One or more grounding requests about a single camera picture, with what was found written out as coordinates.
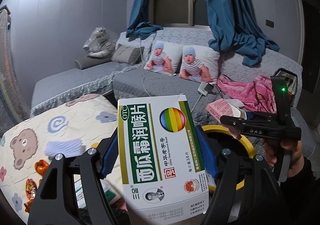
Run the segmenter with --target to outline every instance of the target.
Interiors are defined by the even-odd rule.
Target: striped shirt
[[[165,53],[165,52],[161,52],[158,56],[156,56],[155,54],[153,54],[150,58],[151,61],[153,61],[153,63],[156,66],[162,66],[162,64],[164,63],[164,60],[166,58],[168,58],[169,56]]]
[[[200,77],[200,71],[203,65],[203,62],[201,62],[198,59],[194,59],[194,61],[191,64],[188,64],[185,61],[182,62],[181,68],[183,70],[186,70],[192,77]]]

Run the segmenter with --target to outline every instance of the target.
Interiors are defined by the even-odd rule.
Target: blue curtain
[[[137,36],[144,40],[149,35],[163,29],[163,27],[150,24],[148,21],[149,0],[134,0],[126,37]]]
[[[209,47],[218,52],[233,50],[244,56],[243,64],[257,65],[265,48],[279,46],[265,36],[257,25],[250,0],[208,0],[208,22],[215,37]]]

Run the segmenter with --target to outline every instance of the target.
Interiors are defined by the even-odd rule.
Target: blue gripper pad
[[[210,146],[207,143],[207,140],[203,136],[200,127],[196,126],[196,135],[198,137],[199,145],[200,145],[200,150],[201,150],[201,155],[202,159],[204,162],[204,168],[205,171],[211,175],[213,178],[216,178],[218,175],[218,170],[216,166],[216,157],[213,155]]]
[[[111,142],[106,154],[102,158],[103,164],[100,173],[105,178],[108,174],[112,172],[112,169],[116,163],[117,157],[119,155],[118,148],[118,134],[114,137]]]

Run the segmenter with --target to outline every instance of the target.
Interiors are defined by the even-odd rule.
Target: yellow rim
[[[207,132],[207,131],[211,131],[211,132],[220,132],[220,133],[224,133],[227,135],[231,135],[229,133],[229,131],[220,125],[208,125],[208,126],[203,126],[202,129]],[[250,141],[248,140],[248,138],[246,138],[245,136],[241,135],[241,139],[239,140],[240,143],[242,143],[242,145],[244,146],[244,148],[247,150],[248,155],[250,158],[253,158],[254,155],[256,154],[254,151],[254,147],[252,146],[252,144],[250,143]],[[236,190],[242,188],[244,186],[244,180],[242,180],[240,183],[237,184],[236,186]],[[210,192],[214,192],[215,191],[215,187],[209,185],[209,191]]]

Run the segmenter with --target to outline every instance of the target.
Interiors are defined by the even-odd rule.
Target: orange circular emblem
[[[184,190],[188,193],[195,192],[198,189],[199,189],[199,182],[196,179],[187,181],[184,184]]]

